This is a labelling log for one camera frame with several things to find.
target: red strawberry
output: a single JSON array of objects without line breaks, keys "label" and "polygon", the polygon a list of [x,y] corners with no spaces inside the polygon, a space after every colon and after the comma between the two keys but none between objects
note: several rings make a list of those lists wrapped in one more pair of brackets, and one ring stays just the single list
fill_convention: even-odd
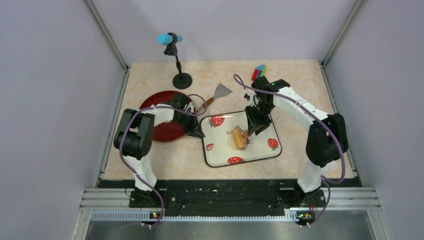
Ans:
[{"label": "red strawberry", "polygon": [[206,145],[206,150],[210,151],[214,148],[214,144],[213,143],[209,143],[208,145]]},{"label": "red strawberry", "polygon": [[211,117],[207,123],[209,123],[211,128],[216,128],[218,126],[220,126],[221,124],[223,124],[225,118],[223,115],[218,115],[218,116],[213,116]]},{"label": "red strawberry", "polygon": [[268,139],[268,146],[272,148],[273,151],[279,148],[278,141],[274,138]]},{"label": "red strawberry", "polygon": [[227,163],[229,163],[229,164],[239,164],[239,163],[242,163],[244,161],[245,160],[243,158],[239,157],[239,156],[233,156],[233,157],[228,158]]},{"label": "red strawberry", "polygon": [[246,139],[246,146],[249,146],[249,144],[251,144],[251,140],[248,137],[246,137],[245,139]]}]

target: marble pattern surface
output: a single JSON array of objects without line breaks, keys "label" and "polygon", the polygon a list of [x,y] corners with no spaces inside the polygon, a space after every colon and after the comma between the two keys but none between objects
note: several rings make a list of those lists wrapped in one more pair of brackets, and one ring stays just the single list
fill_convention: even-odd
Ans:
[{"label": "marble pattern surface", "polygon": [[[317,108],[333,113],[330,98],[316,59],[293,60],[235,60],[235,61],[189,61],[182,62],[183,72],[189,73],[193,84],[180,92],[196,93],[208,99],[213,96],[216,86],[224,84],[233,93],[216,99],[203,116],[242,111],[248,102],[243,98],[243,88],[233,74],[237,73],[248,85],[256,66],[265,64],[266,78],[270,81],[284,79],[304,99]],[[149,96],[166,90],[178,91],[172,79],[178,73],[175,62],[134,63],[131,67],[120,115],[126,108],[138,109]],[[200,106],[202,101],[193,97]],[[291,179],[298,178],[306,165],[305,153],[307,131],[282,109],[275,109],[272,118],[280,139],[282,154],[276,158],[244,164],[211,168],[206,165],[199,138],[184,136],[169,143],[154,142],[149,156],[154,174],[158,179]],[[353,172],[345,154],[346,178]],[[337,161],[327,177],[339,178],[341,163]],[[134,179],[125,167],[119,151],[111,148],[104,179]]]}]

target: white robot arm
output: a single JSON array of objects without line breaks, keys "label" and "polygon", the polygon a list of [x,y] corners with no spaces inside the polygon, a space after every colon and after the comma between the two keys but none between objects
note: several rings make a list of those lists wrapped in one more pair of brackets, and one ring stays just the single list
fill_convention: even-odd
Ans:
[{"label": "white robot arm", "polygon": [[293,88],[280,79],[269,83],[265,76],[257,78],[252,87],[259,90],[274,92],[283,96],[288,96],[294,100],[288,100],[278,95],[255,92],[250,95],[250,106],[245,108],[248,122],[249,136],[255,133],[260,134],[271,123],[269,114],[274,107],[282,108],[289,113],[302,127],[308,131],[306,143],[306,154],[309,161],[303,174],[297,180],[297,202],[303,201],[315,194],[321,186],[321,176],[325,175],[335,160],[340,158],[339,151],[333,139],[326,130],[300,106],[307,109],[317,119],[322,121],[335,134],[343,153],[348,150],[346,127],[343,117],[339,114],[329,114],[324,112],[307,100],[299,96]]},{"label": "white robot arm", "polygon": [[[137,115],[130,127],[132,129],[138,128],[137,132],[128,131],[124,139],[122,155],[129,167],[135,170],[133,171],[136,172],[134,173],[135,187],[141,191],[151,192],[150,186],[154,187],[157,182],[149,158],[149,151],[153,141],[153,128],[155,126],[172,121],[182,126],[186,135],[198,138],[204,137],[195,116],[186,115],[169,107],[180,109],[186,113],[194,113],[193,102],[185,95],[176,93],[172,101],[158,104],[153,109],[143,110]],[[136,112],[133,109],[124,110],[113,140],[115,148],[119,149],[124,131]]]}]

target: gray wall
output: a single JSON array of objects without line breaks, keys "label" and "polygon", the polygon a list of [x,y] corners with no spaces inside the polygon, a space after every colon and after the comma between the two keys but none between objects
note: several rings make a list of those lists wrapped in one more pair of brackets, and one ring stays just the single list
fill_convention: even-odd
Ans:
[{"label": "gray wall", "polygon": [[94,0],[127,63],[174,61],[156,42],[184,37],[180,60],[323,60],[356,0]]},{"label": "gray wall", "polygon": [[424,1],[368,1],[328,67],[361,177],[395,239],[422,239]]},{"label": "gray wall", "polygon": [[1,1],[0,239],[69,239],[122,78],[82,0]]}]

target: rainbow block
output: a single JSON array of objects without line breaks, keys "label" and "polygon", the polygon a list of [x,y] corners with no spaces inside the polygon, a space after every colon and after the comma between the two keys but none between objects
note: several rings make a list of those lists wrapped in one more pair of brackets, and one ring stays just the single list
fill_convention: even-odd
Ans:
[{"label": "rainbow block", "polygon": [[255,81],[257,78],[262,77],[265,75],[265,70],[267,69],[267,66],[265,64],[259,65],[254,69],[253,75],[252,75],[252,81]]}]

